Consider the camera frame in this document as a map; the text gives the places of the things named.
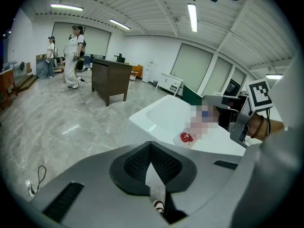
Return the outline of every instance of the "brown cabinet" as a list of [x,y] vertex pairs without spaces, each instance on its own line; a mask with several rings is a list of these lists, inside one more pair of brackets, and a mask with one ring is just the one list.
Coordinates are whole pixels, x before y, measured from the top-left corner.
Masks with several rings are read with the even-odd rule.
[[[11,93],[8,92],[8,88],[11,86],[14,86]],[[5,105],[6,106],[11,106],[11,97],[13,95],[17,95],[17,88],[14,82],[14,72],[13,69],[7,70],[3,73],[0,74],[0,93],[4,94],[6,100],[5,100]]]
[[100,94],[106,106],[109,106],[112,95],[124,94],[123,101],[126,101],[131,69],[132,66],[125,63],[94,59],[92,91]]

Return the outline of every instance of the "hand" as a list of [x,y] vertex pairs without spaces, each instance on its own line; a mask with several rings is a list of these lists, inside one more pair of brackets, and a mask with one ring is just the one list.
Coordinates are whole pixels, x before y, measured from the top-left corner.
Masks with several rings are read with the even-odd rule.
[[79,54],[77,52],[74,52],[73,56],[74,56],[73,62],[75,62],[75,61],[77,61],[79,59]]

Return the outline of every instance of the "black mesh panel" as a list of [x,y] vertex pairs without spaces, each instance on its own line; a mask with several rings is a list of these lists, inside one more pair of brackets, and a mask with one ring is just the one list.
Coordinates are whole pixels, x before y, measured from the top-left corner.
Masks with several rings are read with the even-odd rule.
[[150,158],[153,167],[164,184],[176,177],[182,169],[180,161],[153,145],[150,147]]
[[145,182],[150,165],[149,146],[128,158],[124,163],[124,171],[131,177]]

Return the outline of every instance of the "marble floor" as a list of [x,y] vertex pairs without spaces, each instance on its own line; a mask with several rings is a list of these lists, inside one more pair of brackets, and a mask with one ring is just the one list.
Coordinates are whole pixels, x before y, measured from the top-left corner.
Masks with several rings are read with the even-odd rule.
[[[91,81],[91,71],[81,76]],[[129,83],[126,102],[123,95],[111,96],[106,107],[98,93],[91,91],[91,83],[68,88],[62,73],[37,80],[0,112],[4,181],[30,200],[25,183],[31,180],[36,188],[40,165],[47,169],[43,186],[77,161],[121,147],[128,118],[167,94],[136,79]]]

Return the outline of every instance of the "window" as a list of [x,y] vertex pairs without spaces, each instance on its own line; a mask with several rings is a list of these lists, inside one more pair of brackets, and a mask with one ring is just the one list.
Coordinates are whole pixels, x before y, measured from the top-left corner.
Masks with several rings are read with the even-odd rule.
[[211,76],[205,86],[202,96],[212,95],[214,92],[220,92],[229,75],[232,65],[218,57]]
[[[64,53],[64,48],[70,36],[73,36],[72,26],[69,23],[55,23],[52,36],[55,37],[55,46],[58,48],[58,56]],[[85,30],[84,36],[86,41],[86,54],[96,54],[105,56],[110,32],[89,27],[82,26]]]
[[197,92],[211,59],[211,53],[182,44],[171,75],[183,79],[184,84]]
[[230,80],[224,95],[228,95],[228,96],[237,96],[238,90],[241,86],[235,82],[233,79]]

